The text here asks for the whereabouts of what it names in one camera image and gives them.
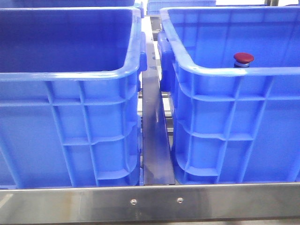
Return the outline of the blue plastic crate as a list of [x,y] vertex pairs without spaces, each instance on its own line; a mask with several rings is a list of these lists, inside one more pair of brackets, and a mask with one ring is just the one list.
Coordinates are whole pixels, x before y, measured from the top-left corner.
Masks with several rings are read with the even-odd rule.
[[[300,9],[167,7],[172,160],[181,184],[300,179]],[[249,53],[249,67],[234,67]]]
[[138,185],[146,69],[136,8],[2,8],[1,189]]

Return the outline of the steel shelf divider bar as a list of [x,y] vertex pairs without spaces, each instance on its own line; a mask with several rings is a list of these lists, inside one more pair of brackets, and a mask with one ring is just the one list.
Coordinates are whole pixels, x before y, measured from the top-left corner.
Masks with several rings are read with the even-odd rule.
[[145,185],[174,185],[165,112],[152,37],[146,37],[148,68],[142,73],[143,170]]

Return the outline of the blue crate back left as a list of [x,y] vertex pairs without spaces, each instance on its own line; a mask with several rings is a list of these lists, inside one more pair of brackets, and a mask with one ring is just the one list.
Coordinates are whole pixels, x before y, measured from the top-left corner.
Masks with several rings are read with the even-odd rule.
[[1,8],[135,7],[141,0],[1,0]]

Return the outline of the steel shelf front rail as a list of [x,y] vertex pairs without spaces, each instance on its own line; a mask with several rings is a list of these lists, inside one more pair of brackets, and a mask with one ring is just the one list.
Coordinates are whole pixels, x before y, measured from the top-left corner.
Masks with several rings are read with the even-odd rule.
[[299,217],[299,183],[16,189],[0,192],[0,222],[3,225]]

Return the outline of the blue plastic crate right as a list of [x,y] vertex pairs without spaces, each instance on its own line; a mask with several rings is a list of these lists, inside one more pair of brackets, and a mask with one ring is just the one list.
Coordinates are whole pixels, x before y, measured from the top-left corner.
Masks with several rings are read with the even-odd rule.
[[[172,160],[181,184],[300,179],[300,9],[167,7]],[[234,67],[249,53],[249,67]]]

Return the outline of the blue plastic crate left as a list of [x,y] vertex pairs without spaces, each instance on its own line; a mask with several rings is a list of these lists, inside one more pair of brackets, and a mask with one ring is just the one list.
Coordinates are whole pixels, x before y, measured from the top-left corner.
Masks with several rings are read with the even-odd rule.
[[138,185],[146,69],[136,8],[2,8],[1,189]]

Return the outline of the blue crate far back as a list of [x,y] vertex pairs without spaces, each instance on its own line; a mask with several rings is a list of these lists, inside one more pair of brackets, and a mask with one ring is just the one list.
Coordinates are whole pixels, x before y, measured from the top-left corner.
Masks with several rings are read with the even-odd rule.
[[160,9],[170,7],[214,7],[215,0],[149,0],[147,15],[159,15]]

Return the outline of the red mushroom push button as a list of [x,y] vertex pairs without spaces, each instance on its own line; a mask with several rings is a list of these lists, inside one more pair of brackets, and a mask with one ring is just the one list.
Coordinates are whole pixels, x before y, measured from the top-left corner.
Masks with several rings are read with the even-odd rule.
[[255,59],[253,55],[246,52],[238,52],[234,54],[233,58],[235,59],[235,68],[248,68],[250,63]]

